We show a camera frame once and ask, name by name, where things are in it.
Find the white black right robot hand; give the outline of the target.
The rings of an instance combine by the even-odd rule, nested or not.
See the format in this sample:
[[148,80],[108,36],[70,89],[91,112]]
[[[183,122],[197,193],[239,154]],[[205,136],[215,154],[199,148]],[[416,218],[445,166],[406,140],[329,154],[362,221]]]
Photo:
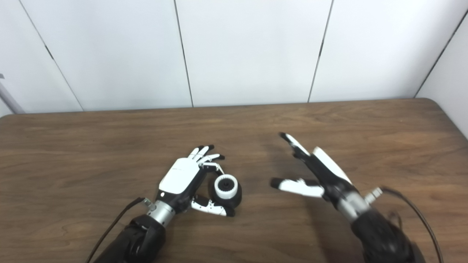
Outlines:
[[279,136],[292,148],[294,158],[301,160],[316,180],[271,178],[272,188],[311,198],[323,198],[334,206],[350,193],[359,193],[344,171],[321,148],[316,147],[310,153],[290,134],[279,133]]

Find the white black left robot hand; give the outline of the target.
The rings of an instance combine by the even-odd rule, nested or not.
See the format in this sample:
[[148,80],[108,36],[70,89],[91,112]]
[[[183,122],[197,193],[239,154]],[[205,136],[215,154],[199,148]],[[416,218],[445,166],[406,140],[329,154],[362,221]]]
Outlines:
[[197,195],[208,173],[225,175],[219,163],[216,163],[216,160],[224,160],[225,157],[221,154],[210,155],[209,151],[213,148],[214,145],[201,145],[187,157],[177,159],[159,183],[155,202],[163,203],[173,215],[194,208],[204,213],[234,217],[234,208],[220,204],[214,197],[209,199]]

